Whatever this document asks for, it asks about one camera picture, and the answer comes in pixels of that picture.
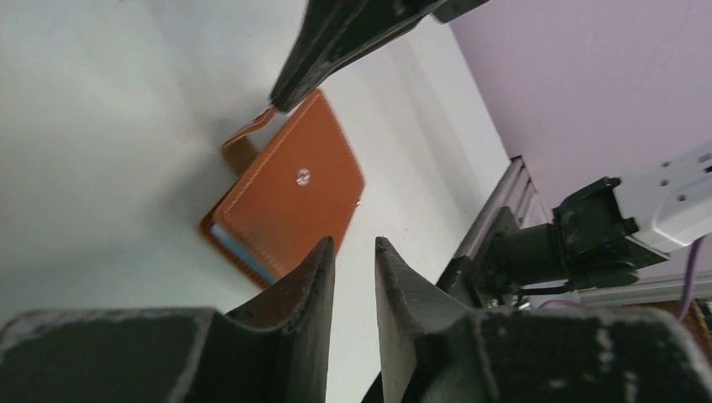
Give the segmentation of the brown leather card holder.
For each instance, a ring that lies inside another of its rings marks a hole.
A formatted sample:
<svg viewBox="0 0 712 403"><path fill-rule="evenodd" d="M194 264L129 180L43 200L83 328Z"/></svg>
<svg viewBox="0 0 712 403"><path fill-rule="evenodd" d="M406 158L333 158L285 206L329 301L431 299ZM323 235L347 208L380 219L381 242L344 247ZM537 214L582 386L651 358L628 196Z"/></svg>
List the brown leather card holder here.
<svg viewBox="0 0 712 403"><path fill-rule="evenodd" d="M325 236L340 247L364 175L321 90L291 115L266 109L220 151L238 179L199 232L255 285L273 285Z"/></svg>

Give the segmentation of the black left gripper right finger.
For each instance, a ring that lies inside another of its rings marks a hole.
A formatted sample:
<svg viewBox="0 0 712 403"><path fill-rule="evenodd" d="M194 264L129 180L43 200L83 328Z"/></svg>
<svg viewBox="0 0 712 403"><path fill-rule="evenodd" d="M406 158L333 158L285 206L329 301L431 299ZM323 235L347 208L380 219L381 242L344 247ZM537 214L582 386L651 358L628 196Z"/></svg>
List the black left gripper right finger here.
<svg viewBox="0 0 712 403"><path fill-rule="evenodd" d="M652 308L474 309L374 242L386 402L708 402L711 368Z"/></svg>

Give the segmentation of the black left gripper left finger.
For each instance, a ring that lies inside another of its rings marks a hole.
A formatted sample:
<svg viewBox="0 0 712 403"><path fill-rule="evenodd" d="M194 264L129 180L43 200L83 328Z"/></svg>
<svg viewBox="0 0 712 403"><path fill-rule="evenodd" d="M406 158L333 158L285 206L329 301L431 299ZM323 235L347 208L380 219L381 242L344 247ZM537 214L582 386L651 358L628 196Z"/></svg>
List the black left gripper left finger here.
<svg viewBox="0 0 712 403"><path fill-rule="evenodd" d="M335 282L325 237L289 274L210 307L31 311L1 331L4 402L323 402Z"/></svg>

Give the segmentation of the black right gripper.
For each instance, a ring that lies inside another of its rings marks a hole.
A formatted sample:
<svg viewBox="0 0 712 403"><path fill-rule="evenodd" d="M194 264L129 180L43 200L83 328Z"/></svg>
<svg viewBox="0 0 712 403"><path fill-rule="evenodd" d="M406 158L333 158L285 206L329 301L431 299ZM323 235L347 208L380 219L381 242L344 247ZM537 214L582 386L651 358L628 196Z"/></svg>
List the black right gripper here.
<svg viewBox="0 0 712 403"><path fill-rule="evenodd" d="M509 207L475 221L465 240L436 282L465 306L514 306L534 285L563 277L563 261L549 223L520 228Z"/></svg>

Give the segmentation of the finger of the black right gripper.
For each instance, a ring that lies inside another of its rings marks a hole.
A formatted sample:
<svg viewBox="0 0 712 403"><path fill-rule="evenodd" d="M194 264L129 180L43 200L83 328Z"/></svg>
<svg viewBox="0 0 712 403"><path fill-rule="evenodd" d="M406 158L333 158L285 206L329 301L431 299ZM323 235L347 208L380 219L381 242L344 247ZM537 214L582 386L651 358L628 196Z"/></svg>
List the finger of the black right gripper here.
<svg viewBox="0 0 712 403"><path fill-rule="evenodd" d="M441 1L311 0L271 93L289 112L329 76L414 29Z"/></svg>

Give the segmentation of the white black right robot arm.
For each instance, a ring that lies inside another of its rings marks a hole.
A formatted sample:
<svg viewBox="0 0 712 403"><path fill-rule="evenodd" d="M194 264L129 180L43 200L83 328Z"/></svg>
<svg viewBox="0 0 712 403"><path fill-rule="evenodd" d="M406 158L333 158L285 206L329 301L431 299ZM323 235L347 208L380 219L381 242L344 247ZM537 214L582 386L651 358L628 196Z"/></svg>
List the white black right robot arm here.
<svg viewBox="0 0 712 403"><path fill-rule="evenodd" d="M310 1L270 93L289 112L330 75L413 30L446 24L477 1ZM683 301L711 231L711 146L701 144L635 175L604 177L574 192L550 223L518 228L504 205L507 170L437 286L467 306L521 306L528 296L633 285L640 269L688 248Z"/></svg>

